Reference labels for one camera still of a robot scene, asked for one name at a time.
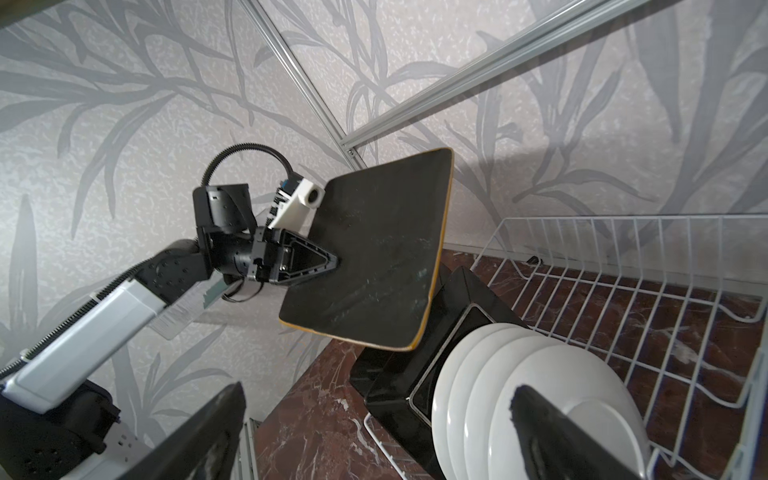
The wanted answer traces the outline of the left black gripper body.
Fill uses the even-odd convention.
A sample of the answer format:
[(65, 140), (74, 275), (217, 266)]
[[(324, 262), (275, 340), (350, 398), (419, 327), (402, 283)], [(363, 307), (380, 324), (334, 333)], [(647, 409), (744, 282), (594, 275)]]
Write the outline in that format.
[(230, 238), (230, 274), (249, 281), (287, 284), (287, 251), (290, 231), (259, 227), (249, 236)]

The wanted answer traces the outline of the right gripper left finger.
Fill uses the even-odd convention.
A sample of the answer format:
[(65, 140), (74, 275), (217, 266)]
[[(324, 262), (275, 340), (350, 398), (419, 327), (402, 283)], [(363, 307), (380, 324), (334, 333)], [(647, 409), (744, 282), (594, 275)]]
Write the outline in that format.
[(246, 410), (241, 383), (224, 387), (124, 479), (229, 479)]

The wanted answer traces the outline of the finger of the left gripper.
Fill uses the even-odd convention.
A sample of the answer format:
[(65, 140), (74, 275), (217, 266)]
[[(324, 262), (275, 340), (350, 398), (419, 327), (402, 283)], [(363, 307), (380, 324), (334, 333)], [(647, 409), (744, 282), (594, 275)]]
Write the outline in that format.
[(339, 258), (289, 230), (278, 236), (278, 283), (296, 284), (330, 272), (339, 266)]

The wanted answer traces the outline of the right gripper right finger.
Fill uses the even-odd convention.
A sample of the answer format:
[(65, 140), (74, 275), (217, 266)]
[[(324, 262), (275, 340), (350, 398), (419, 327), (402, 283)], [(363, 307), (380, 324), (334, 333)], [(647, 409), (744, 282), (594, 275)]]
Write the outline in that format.
[(529, 479), (636, 479), (638, 476), (533, 387), (510, 403)]

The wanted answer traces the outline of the black square plate yellow rim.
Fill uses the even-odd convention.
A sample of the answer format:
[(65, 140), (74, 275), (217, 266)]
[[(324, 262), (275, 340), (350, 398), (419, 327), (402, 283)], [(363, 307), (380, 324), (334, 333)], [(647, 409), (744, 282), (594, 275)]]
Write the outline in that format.
[(336, 255), (330, 272), (287, 289), (291, 328), (411, 351), (436, 288), (454, 172), (438, 148), (330, 180), (308, 239)]

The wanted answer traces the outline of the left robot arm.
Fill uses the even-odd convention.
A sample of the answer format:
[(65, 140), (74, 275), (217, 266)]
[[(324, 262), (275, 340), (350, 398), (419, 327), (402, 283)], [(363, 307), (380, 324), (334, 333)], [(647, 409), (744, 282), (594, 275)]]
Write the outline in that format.
[(290, 177), (259, 226), (244, 184), (195, 189), (197, 236), (118, 275), (1, 372), (1, 470), (8, 479), (116, 479), (148, 453), (91, 374), (144, 327), (173, 338), (206, 306), (330, 271), (300, 234), (324, 197)]

